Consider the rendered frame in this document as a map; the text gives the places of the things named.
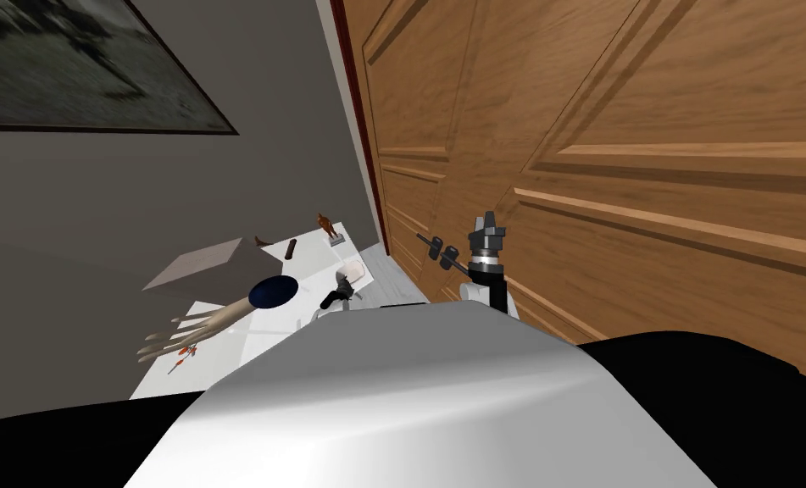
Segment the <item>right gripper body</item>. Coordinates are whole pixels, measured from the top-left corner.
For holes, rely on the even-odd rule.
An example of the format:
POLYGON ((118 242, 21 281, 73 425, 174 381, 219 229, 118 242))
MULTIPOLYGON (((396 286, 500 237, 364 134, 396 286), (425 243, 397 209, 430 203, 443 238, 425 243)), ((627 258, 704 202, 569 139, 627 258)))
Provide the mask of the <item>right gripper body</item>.
POLYGON ((497 253, 503 249, 506 228, 497 223, 494 211, 486 211, 475 219, 475 229, 468 234, 469 247, 473 253, 497 253))

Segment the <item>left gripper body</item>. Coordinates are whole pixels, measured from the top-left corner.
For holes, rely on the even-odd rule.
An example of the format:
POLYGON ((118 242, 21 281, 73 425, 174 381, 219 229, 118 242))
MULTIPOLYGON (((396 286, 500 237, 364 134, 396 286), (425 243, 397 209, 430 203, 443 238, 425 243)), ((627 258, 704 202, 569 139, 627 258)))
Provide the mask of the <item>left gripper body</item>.
POLYGON ((344 300, 351 301, 356 295, 353 284, 363 277, 362 270, 337 270, 335 273, 336 291, 343 295, 344 300))

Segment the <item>white table with ornaments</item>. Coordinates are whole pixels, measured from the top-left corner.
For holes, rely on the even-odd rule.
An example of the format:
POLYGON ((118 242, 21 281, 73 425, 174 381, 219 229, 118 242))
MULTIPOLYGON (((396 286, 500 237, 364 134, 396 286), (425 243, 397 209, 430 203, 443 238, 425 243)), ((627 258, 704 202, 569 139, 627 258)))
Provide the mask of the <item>white table with ornaments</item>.
POLYGON ((281 272, 298 283, 297 293, 279 308, 255 309, 220 330, 217 335, 156 357, 132 394, 135 399, 204 391, 242 365, 279 344, 319 317, 319 305, 345 275, 353 284, 354 303, 373 275, 340 222, 334 224, 343 241, 331 245, 327 234, 313 230, 297 236, 292 257, 285 242, 265 251, 281 261, 281 272))

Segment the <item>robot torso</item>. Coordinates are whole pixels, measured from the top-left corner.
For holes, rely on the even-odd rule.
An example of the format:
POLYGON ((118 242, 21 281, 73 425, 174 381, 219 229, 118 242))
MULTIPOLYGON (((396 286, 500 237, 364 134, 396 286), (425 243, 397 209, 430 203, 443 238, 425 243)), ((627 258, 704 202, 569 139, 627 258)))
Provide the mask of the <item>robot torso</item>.
POLYGON ((579 347, 478 302, 330 313, 210 386, 125 488, 715 488, 579 347))

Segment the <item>brown wooden door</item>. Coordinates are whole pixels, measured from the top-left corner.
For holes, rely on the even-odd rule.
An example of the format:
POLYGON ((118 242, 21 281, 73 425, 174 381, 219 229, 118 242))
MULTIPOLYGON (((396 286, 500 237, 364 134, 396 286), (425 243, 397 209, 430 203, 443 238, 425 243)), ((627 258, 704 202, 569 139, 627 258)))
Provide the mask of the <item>brown wooden door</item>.
POLYGON ((384 238, 432 301, 494 211, 522 319, 806 374, 806 0, 331 0, 384 238))

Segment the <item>dark framed wall picture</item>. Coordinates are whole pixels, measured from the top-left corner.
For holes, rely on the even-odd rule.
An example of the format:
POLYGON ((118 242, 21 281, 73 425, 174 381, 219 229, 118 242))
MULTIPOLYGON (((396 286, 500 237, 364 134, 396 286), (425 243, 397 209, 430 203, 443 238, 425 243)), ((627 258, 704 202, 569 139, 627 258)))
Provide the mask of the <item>dark framed wall picture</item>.
POLYGON ((0 0, 0 131, 235 133, 132 0, 0 0))

